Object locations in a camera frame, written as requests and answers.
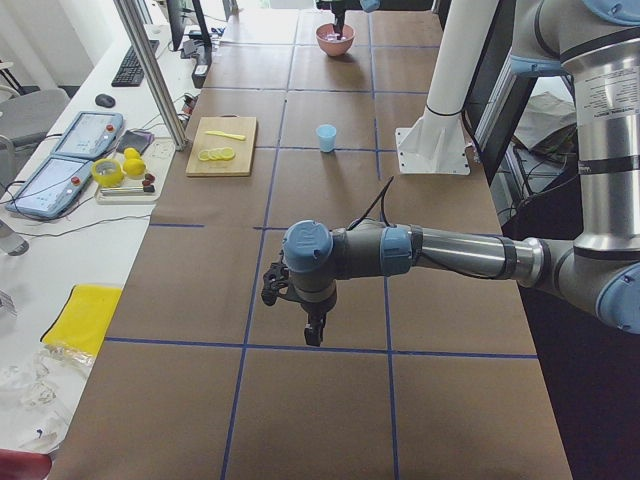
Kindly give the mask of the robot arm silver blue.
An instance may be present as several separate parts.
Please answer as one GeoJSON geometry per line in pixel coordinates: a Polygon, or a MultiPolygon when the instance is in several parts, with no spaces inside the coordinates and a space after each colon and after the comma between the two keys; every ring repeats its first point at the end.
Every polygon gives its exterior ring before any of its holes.
{"type": "Polygon", "coordinates": [[[343,37],[345,17],[348,10],[362,10],[366,13],[371,13],[380,7],[379,0],[335,0],[329,1],[329,4],[330,10],[334,15],[333,31],[337,35],[338,40],[341,40],[343,37]]]}
{"type": "Polygon", "coordinates": [[[393,225],[362,217],[331,230],[303,220],[285,233],[263,277],[264,303],[296,302],[308,344],[322,342],[340,280],[415,266],[553,294],[627,333],[639,330],[639,5],[635,1],[519,1],[512,70],[569,75],[577,115],[582,233],[522,241],[393,225]]]}

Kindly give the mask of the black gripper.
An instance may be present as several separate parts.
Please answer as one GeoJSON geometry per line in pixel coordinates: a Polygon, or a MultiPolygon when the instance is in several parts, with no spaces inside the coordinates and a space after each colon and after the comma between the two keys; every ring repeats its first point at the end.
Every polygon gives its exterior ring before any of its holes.
{"type": "Polygon", "coordinates": [[[333,30],[337,38],[344,38],[344,23],[347,11],[347,2],[345,0],[331,0],[330,10],[334,15],[333,30]]]}
{"type": "Polygon", "coordinates": [[[296,287],[295,291],[301,300],[301,306],[307,313],[308,322],[310,323],[307,323],[304,328],[305,342],[307,345],[320,346],[323,341],[327,314],[336,304],[336,288],[327,287],[322,291],[313,292],[296,287]]]}

